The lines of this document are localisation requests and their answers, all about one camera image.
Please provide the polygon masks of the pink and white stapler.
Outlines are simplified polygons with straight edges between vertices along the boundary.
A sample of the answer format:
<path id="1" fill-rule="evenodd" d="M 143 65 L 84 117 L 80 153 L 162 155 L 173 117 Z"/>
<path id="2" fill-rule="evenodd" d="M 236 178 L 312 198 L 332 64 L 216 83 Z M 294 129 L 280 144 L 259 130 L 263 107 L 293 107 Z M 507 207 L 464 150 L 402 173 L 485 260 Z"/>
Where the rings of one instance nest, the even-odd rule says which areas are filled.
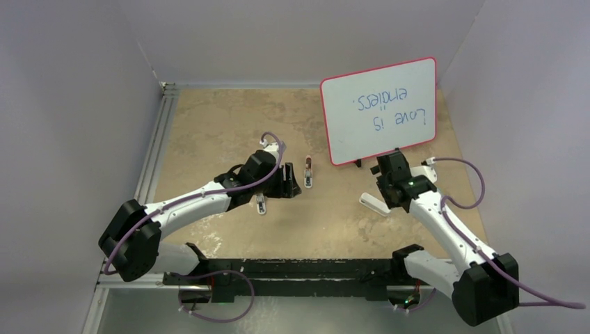
<path id="1" fill-rule="evenodd" d="M 312 188 L 313 185 L 312 176 L 312 157 L 308 155 L 305 158 L 305 170 L 304 170 L 304 186 L 305 188 Z"/>

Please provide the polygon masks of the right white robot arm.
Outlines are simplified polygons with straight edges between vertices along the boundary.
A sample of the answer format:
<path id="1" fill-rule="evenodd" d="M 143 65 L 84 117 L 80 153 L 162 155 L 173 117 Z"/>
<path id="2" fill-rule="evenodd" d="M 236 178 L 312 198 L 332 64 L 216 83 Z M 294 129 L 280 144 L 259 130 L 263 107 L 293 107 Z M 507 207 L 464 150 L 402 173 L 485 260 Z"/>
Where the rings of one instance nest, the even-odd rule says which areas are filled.
<path id="1" fill-rule="evenodd" d="M 407 246 L 392 254 L 392 277 L 399 283 L 412 278 L 429 283 L 452 301 L 458 316 L 470 326 L 517 308 L 516 259 L 508 253 L 498 255 L 444 205 L 431 164 L 412 168 L 400 150 L 376 160 L 370 170 L 388 209 L 402 208 L 414 216 L 450 257 L 446 262 L 419 245 Z"/>

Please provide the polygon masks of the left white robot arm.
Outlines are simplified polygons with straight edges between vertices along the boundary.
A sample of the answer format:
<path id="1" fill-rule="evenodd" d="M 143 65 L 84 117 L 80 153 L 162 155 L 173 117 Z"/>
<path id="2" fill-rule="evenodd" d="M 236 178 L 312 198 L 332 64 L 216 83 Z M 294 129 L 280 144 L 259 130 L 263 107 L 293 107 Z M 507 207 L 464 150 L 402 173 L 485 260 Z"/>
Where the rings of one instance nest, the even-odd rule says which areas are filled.
<path id="1" fill-rule="evenodd" d="M 146 205 L 135 199 L 122 203 L 98 241 L 106 256 L 104 274 L 118 274 L 131 282 L 160 270 L 200 284 L 207 277 L 207 265 L 196 248 L 165 247 L 163 240 L 202 218 L 246 205 L 256 195 L 276 199 L 300 195 L 293 165 L 281 159 L 279 150 L 257 150 L 245 163 L 185 195 Z"/>

